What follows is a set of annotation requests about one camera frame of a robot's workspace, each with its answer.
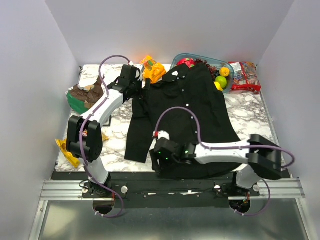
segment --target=black garment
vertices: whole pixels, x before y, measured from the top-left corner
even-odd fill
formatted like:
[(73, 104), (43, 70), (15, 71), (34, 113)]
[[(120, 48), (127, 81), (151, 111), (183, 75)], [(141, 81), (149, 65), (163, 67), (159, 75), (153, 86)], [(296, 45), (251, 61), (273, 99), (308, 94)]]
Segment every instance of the black garment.
[[(199, 63), (192, 68), (186, 64), (171, 69), (162, 81), (151, 84), (144, 99), (134, 98), (133, 116), (127, 134), (125, 159), (145, 163), (153, 141), (153, 131), (160, 115), (172, 107), (185, 107), (197, 116), (201, 127), (201, 139), (205, 143), (238, 142), (227, 112), (225, 97), (217, 90), (210, 71)], [(169, 111), (161, 120), (158, 131), (170, 134), (170, 140), (178, 144), (197, 142), (197, 126), (192, 116), (181, 109)], [(191, 178), (203, 178), (228, 173), (240, 164), (210, 163), (172, 166), (163, 175), (168, 177), (190, 171)]]

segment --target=yellow fruit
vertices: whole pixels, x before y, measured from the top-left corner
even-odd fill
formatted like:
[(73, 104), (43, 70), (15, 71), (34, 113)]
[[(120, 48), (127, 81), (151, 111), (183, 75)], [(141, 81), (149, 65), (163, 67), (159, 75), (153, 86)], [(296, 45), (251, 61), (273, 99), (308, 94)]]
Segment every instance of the yellow fruit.
[(222, 77), (228, 77), (229, 74), (230, 74), (229, 68), (227, 68), (227, 67), (222, 67), (222, 68), (220, 69), (220, 75), (221, 75)]
[(215, 81), (215, 82), (214, 82), (214, 85), (215, 85), (216, 89), (218, 89), (219, 91), (223, 91), (220, 83), (218, 83), (217, 81)]

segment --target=yellow snack bag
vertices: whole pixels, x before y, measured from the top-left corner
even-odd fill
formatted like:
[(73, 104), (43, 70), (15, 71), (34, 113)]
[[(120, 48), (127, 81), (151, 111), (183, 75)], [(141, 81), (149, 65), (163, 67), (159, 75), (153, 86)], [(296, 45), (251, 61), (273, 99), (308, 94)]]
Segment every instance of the yellow snack bag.
[(151, 56), (146, 56), (141, 62), (144, 65), (144, 71), (142, 73), (143, 79), (150, 79), (152, 84), (155, 84), (163, 75), (167, 72), (165, 67), (156, 62)]
[[(109, 138), (102, 132), (102, 141), (109, 140)], [(61, 152), (63, 153), (65, 159), (69, 161), (69, 163), (72, 164), (75, 168), (77, 168), (80, 164), (80, 161), (78, 158), (74, 157), (71, 152), (67, 151), (67, 139), (60, 140), (56, 139), (55, 140), (56, 144), (60, 148)]]

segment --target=cable clip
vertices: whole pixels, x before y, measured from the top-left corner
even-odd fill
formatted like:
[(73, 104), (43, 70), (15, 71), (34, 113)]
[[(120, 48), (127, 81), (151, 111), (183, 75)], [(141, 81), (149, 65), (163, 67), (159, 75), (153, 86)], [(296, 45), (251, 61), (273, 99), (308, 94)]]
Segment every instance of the cable clip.
[(158, 134), (159, 134), (158, 131), (154, 131), (153, 134), (152, 134), (153, 138), (157, 139), (158, 138)]

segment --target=shirt sleeve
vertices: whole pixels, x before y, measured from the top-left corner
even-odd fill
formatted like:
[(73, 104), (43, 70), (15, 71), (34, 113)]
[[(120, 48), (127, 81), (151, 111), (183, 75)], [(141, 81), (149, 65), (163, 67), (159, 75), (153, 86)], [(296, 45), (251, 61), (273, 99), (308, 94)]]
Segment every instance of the shirt sleeve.
[(133, 115), (126, 137), (124, 159), (145, 164), (153, 142), (153, 128), (146, 103), (142, 99), (134, 97), (132, 112)]

